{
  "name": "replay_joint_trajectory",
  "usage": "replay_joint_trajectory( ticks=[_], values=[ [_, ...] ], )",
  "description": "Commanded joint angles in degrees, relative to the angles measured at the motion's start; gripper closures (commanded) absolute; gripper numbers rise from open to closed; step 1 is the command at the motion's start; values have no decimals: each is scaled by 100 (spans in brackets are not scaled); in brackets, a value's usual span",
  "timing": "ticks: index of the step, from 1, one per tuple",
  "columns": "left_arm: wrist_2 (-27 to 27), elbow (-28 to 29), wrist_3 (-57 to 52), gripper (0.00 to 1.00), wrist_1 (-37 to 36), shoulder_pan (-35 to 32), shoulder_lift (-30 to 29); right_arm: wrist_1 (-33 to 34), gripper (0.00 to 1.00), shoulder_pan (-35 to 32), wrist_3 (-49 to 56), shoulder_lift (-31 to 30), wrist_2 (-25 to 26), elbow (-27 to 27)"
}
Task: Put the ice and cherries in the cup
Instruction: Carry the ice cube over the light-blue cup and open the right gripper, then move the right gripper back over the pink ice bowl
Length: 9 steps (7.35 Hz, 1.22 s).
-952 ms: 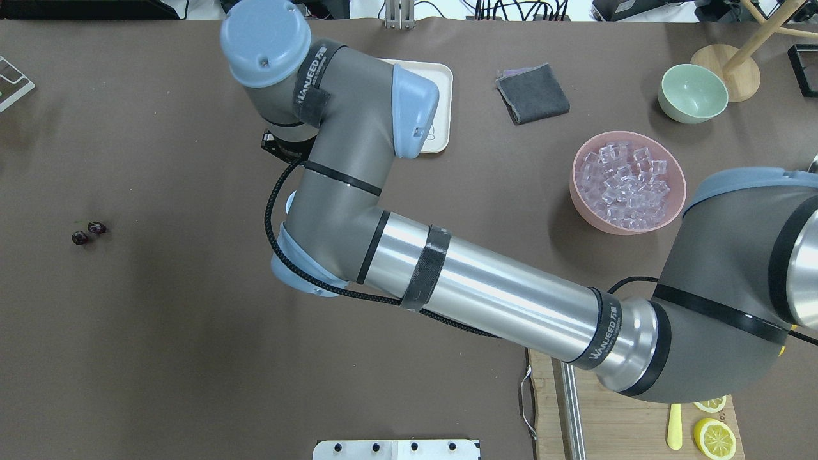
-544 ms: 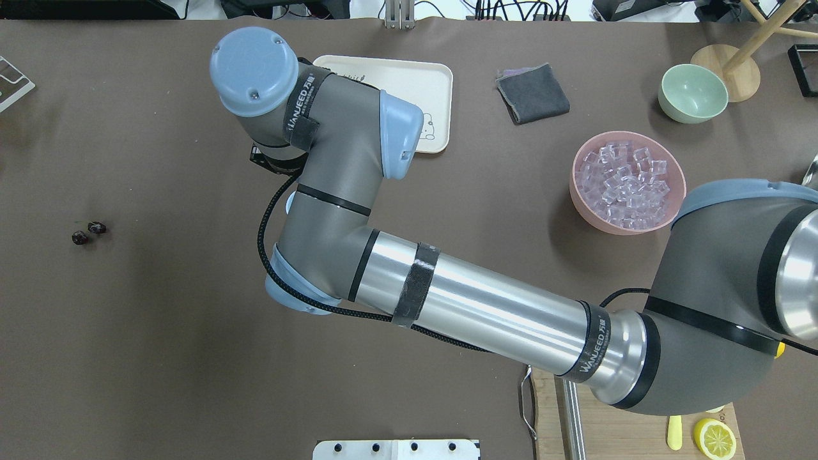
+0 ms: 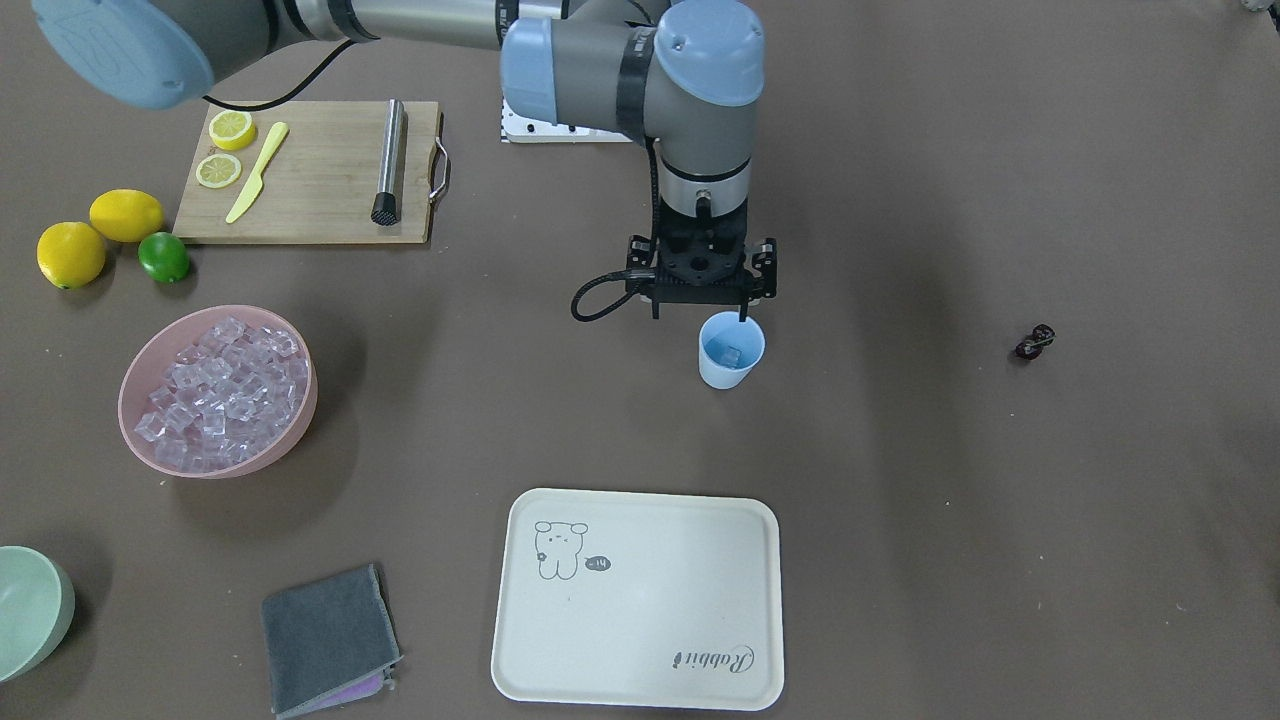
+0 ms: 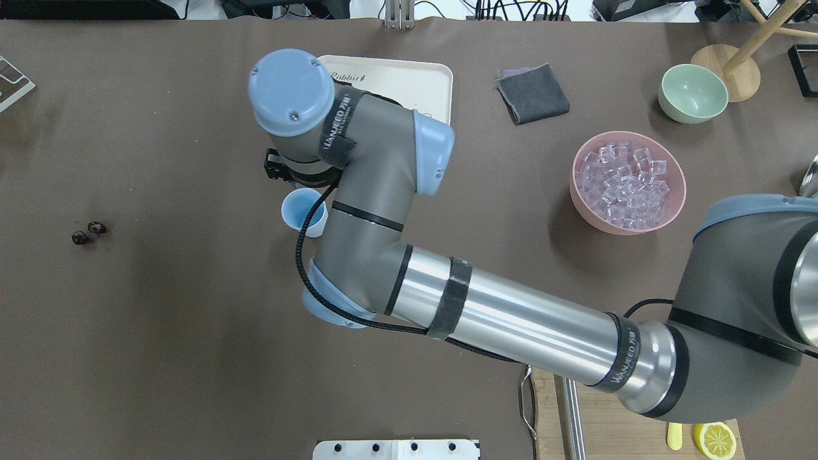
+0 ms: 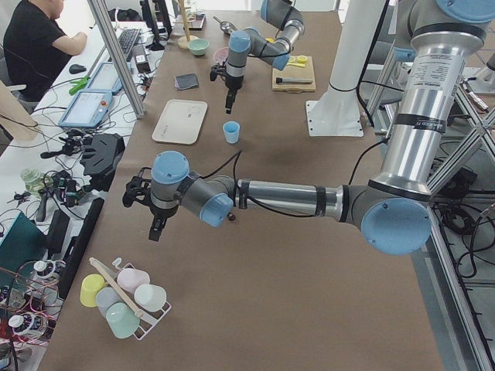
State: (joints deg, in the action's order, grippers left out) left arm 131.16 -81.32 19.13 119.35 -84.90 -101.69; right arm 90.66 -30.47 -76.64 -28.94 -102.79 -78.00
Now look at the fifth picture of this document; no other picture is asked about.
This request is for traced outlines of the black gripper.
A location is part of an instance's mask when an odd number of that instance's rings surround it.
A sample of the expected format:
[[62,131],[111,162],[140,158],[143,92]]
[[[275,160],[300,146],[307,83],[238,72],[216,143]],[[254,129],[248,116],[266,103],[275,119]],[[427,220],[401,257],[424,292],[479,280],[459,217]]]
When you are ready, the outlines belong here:
[[159,242],[167,220],[176,214],[179,206],[175,204],[162,208],[152,203],[149,208],[153,215],[153,221],[149,229],[148,238],[151,241]]
[[237,96],[237,91],[242,88],[244,82],[244,77],[225,77],[225,86],[228,89],[226,101],[225,101],[225,112],[231,114],[234,102]]

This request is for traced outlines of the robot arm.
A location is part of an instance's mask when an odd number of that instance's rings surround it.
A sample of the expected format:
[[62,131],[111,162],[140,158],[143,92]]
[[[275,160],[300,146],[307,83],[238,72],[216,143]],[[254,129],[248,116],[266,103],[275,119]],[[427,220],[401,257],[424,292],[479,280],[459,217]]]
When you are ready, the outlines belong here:
[[283,70],[296,41],[305,33],[302,14],[290,1],[263,1],[260,17],[274,26],[279,35],[270,43],[254,27],[231,33],[227,60],[223,65],[224,82],[228,89],[225,102],[227,114],[231,113],[237,92],[242,88],[248,57],[259,58],[272,68]]
[[386,254],[404,255],[430,235],[426,179],[446,131],[465,63],[486,38],[492,1],[401,1],[394,55],[411,71],[391,127],[380,172],[366,185],[328,188],[260,182],[192,171],[177,151],[159,154],[146,199],[154,216],[149,237],[160,237],[179,207],[219,226],[234,207],[252,203],[299,218],[330,216],[356,226]]

